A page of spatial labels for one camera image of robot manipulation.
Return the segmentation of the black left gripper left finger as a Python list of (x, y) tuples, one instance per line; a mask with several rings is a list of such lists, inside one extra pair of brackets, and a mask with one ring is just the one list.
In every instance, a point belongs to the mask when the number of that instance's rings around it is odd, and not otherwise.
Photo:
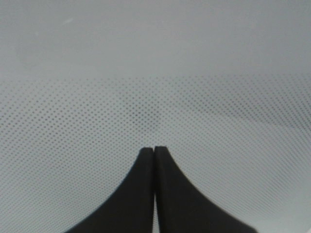
[(153, 153), (152, 148), (142, 148), (111, 196), (68, 232), (151, 233), (155, 199)]

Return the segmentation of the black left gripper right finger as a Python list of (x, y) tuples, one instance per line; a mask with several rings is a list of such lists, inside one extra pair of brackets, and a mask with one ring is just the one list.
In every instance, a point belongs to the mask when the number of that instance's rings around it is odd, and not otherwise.
[(183, 174), (167, 147), (154, 151), (155, 197), (162, 233), (255, 233), (206, 198)]

